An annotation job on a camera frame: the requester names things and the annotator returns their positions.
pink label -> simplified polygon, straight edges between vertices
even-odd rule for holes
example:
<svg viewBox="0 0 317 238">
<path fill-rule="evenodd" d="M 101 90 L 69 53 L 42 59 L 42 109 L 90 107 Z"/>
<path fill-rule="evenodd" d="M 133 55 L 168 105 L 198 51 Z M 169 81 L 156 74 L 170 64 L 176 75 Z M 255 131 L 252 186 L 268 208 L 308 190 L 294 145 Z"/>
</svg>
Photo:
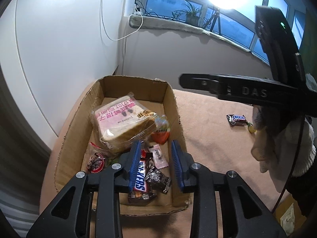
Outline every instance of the pink label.
<svg viewBox="0 0 317 238">
<path fill-rule="evenodd" d="M 153 162 L 157 169 L 161 169 L 168 166 L 159 144 L 155 144 L 153 147 L 149 148 L 149 151 L 152 152 Z"/>
<path fill-rule="evenodd" d="M 102 107 L 95 112 L 99 128 L 104 135 L 111 128 L 120 127 L 133 123 L 139 119 L 137 114 L 143 111 L 140 107 L 135 107 L 135 99 L 131 98 L 118 103 L 112 107 Z"/>
</svg>

yellow candy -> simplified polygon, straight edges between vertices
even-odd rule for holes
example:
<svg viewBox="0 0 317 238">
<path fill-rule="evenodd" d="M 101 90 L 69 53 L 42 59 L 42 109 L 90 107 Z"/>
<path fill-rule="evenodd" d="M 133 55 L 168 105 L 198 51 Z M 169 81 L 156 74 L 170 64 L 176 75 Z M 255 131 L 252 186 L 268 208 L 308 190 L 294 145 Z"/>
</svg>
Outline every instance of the yellow candy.
<svg viewBox="0 0 317 238">
<path fill-rule="evenodd" d="M 248 130 L 250 133 L 256 132 L 256 129 L 254 129 L 252 125 L 248 126 Z"/>
</svg>

bread loaf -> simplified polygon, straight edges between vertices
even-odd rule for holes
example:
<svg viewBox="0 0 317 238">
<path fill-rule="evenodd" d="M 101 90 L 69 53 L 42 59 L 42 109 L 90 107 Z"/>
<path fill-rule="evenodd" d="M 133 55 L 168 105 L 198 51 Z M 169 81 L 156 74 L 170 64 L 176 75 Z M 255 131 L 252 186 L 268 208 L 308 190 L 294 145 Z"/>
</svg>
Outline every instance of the bread loaf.
<svg viewBox="0 0 317 238">
<path fill-rule="evenodd" d="M 157 129 L 157 114 L 130 95 L 96 109 L 93 116 L 101 143 L 113 154 L 128 149 L 135 140 L 144 139 Z"/>
</svg>

window sill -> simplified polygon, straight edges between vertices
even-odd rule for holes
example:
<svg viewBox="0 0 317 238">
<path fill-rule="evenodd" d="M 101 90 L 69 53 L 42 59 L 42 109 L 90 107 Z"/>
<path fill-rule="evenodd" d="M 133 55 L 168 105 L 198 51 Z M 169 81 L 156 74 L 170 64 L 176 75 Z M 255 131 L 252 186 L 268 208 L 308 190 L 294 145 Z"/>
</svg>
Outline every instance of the window sill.
<svg viewBox="0 0 317 238">
<path fill-rule="evenodd" d="M 132 15 L 129 19 L 129 26 L 131 28 L 139 28 L 141 24 L 141 16 L 139 15 Z M 148 17 L 148 16 L 143 16 L 143 24 L 141 26 L 142 29 L 162 29 L 162 30 L 174 30 L 174 31 L 183 31 L 186 33 L 191 33 L 191 34 L 205 34 L 209 36 L 212 39 L 218 39 L 222 40 L 234 47 L 240 48 L 244 52 L 251 53 L 254 57 L 259 59 L 261 62 L 265 63 L 267 66 L 269 66 L 268 62 L 261 59 L 259 56 L 256 56 L 251 52 L 250 49 L 240 46 L 236 44 L 235 42 L 223 37 L 219 36 L 215 33 L 212 33 L 210 31 L 204 30 L 202 28 L 194 27 L 189 24 L 179 22 L 179 21 L 172 21 L 172 20 L 165 20 L 157 17 Z"/>
</svg>

cardboard box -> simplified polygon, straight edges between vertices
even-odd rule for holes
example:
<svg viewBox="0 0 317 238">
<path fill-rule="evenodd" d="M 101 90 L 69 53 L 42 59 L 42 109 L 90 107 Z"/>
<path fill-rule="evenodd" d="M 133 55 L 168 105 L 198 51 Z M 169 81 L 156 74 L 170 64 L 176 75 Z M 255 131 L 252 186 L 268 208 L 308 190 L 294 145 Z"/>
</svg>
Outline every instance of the cardboard box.
<svg viewBox="0 0 317 238">
<path fill-rule="evenodd" d="M 297 201 L 294 200 L 291 194 L 289 194 L 277 207 L 274 212 L 274 217 L 281 224 L 281 218 L 286 213 L 286 211 L 293 205 L 294 207 L 294 231 L 301 228 L 303 223 L 306 221 L 306 217 L 302 215 L 301 209 L 299 208 Z"/>
<path fill-rule="evenodd" d="M 88 142 L 96 142 L 90 122 L 92 109 L 112 102 L 129 92 L 133 92 L 134 98 L 149 110 L 167 116 L 171 133 L 167 143 L 161 145 L 167 161 L 171 161 L 172 140 L 177 139 L 183 151 L 187 151 L 175 96 L 167 82 L 138 77 L 106 76 L 98 80 L 87 92 L 64 137 L 54 176 L 57 191 L 60 191 L 78 171 L 86 170 L 89 160 L 89 155 L 86 154 Z M 162 169 L 162 172 L 172 178 L 169 192 L 166 195 L 158 193 L 158 197 L 147 206 L 131 206 L 128 204 L 127 194 L 120 194 L 121 214 L 159 215 L 179 212 L 188 207 L 189 194 L 180 192 L 174 178 L 172 164 Z M 96 208 L 96 197 L 95 193 L 93 208 Z"/>
</svg>

